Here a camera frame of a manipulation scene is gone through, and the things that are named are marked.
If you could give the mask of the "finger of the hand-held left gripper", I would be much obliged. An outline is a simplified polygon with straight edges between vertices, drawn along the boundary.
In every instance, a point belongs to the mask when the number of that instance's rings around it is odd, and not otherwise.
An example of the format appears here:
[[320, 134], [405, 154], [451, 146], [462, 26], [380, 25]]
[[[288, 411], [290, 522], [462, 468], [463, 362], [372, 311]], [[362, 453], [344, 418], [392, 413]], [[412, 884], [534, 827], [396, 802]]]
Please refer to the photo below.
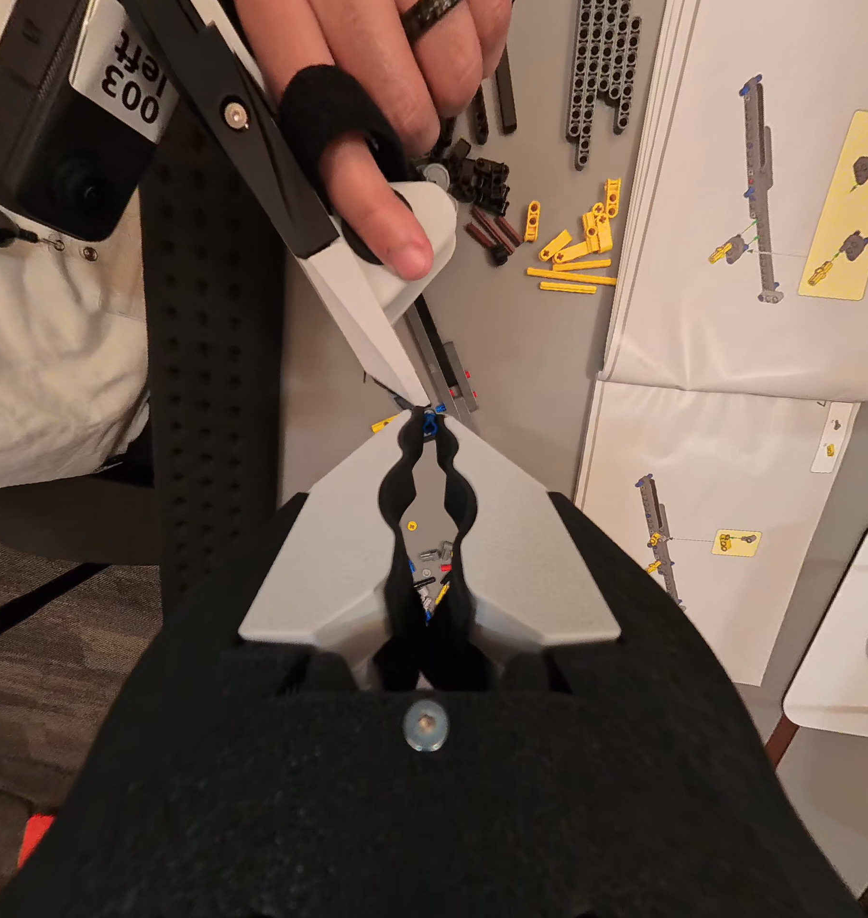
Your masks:
[[334, 242], [297, 263], [368, 376], [410, 406], [427, 407], [428, 393], [347, 244]]

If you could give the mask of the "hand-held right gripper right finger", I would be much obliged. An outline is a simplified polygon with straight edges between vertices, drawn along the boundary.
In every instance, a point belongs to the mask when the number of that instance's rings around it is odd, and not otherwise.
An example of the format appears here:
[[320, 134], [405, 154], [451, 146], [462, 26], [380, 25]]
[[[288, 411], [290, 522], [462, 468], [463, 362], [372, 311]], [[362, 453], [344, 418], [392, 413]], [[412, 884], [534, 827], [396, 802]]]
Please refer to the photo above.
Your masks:
[[456, 419], [440, 419], [436, 444], [457, 532], [434, 614], [435, 689], [487, 689], [519, 654], [615, 642], [620, 626], [548, 490]]

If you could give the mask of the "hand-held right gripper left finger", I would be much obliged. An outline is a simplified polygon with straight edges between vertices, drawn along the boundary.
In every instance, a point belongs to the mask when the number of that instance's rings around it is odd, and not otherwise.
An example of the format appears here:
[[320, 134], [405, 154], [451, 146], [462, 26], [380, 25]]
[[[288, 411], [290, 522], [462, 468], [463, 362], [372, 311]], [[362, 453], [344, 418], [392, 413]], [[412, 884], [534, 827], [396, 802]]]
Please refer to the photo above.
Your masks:
[[395, 536], [379, 494], [410, 418], [402, 412], [313, 485], [238, 628], [243, 640], [333, 652], [361, 689], [382, 685], [372, 657], [390, 637], [383, 589]]

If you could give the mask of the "grey and black lego beam assembly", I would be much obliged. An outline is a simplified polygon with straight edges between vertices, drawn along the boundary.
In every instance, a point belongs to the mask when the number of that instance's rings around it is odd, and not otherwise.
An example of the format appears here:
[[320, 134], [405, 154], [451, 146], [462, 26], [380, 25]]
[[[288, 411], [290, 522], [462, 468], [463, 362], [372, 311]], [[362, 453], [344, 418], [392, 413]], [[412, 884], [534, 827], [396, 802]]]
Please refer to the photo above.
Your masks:
[[432, 385], [431, 406], [438, 413], [449, 415], [468, 429], [478, 432], [474, 419], [478, 403], [470, 375], [462, 364], [456, 345], [440, 337], [422, 295], [408, 308], [405, 320]]

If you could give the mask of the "pile of mixed small lego pieces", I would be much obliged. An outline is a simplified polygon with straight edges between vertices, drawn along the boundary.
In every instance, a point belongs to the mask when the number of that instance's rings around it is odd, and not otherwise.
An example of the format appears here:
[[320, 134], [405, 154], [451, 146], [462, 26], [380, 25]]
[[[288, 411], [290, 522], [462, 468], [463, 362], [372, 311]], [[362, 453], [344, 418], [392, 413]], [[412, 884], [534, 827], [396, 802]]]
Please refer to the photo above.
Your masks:
[[403, 522], [414, 590], [429, 624], [450, 591], [455, 536], [443, 522], [425, 522], [410, 511]]

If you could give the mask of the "pile of black lego connectors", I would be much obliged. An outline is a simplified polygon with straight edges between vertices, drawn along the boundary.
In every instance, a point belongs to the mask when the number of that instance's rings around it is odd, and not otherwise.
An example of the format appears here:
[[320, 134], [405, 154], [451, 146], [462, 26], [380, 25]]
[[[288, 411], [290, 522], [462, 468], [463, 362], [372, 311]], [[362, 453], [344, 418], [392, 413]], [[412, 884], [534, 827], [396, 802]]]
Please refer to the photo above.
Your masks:
[[472, 145], [456, 141], [444, 160], [450, 175], [449, 192], [461, 203], [475, 205], [503, 217], [508, 210], [509, 166], [485, 157], [474, 157]]

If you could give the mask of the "pile of yellow lego pieces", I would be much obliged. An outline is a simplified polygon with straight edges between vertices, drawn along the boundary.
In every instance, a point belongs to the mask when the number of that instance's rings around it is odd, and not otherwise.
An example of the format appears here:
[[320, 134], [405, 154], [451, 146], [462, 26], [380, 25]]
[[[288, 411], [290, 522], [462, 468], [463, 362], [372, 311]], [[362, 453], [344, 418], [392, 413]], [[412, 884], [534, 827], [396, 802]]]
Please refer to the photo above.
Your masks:
[[613, 290], [617, 278], [610, 271], [615, 241], [613, 223], [622, 200], [622, 179], [604, 181], [603, 193], [581, 215], [580, 235], [564, 230], [546, 242], [538, 252], [537, 266], [525, 270], [543, 292], [596, 295]]

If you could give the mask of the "lego instruction booklet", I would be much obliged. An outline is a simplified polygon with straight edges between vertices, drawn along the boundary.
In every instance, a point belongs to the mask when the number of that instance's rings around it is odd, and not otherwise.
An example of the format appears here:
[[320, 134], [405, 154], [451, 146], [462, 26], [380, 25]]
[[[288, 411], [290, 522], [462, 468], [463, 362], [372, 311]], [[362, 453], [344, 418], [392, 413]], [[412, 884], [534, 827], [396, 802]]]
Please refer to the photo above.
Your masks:
[[577, 501], [760, 685], [868, 402], [868, 1], [668, 2]]

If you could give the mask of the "row of dark grey lego beams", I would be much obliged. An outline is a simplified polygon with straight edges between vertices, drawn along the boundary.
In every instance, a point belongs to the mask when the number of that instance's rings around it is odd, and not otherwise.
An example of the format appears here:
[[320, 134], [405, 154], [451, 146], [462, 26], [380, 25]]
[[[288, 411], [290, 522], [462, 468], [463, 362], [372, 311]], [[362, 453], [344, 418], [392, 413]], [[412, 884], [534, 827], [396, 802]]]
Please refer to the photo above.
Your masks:
[[591, 151], [593, 117], [600, 105], [613, 110], [615, 134], [631, 120], [642, 19], [628, 1], [578, 1], [566, 116], [573, 167], [583, 171]]

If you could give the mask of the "person's left hand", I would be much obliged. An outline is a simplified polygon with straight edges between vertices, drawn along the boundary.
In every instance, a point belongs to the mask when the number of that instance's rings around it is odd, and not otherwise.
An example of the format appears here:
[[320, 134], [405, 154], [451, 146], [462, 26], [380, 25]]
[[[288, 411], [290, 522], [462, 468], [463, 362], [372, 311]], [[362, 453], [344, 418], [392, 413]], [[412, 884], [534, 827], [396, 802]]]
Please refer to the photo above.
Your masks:
[[[294, 75], [335, 64], [353, 76], [409, 156], [427, 153], [441, 117], [456, 117], [505, 49], [511, 1], [459, 2], [416, 42], [405, 35], [409, 1], [239, 1], [235, 10], [279, 101]], [[428, 236], [390, 188], [359, 132], [331, 142], [318, 161], [332, 207], [405, 281], [432, 268]]]

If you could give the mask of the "dark dotted surface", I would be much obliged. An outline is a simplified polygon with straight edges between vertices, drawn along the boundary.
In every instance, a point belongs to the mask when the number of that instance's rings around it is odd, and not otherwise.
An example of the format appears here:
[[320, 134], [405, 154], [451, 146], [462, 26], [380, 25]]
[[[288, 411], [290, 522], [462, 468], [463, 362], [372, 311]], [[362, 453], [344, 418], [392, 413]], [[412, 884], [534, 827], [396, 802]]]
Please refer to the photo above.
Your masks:
[[276, 508], [286, 250], [184, 102], [139, 192], [168, 614]]

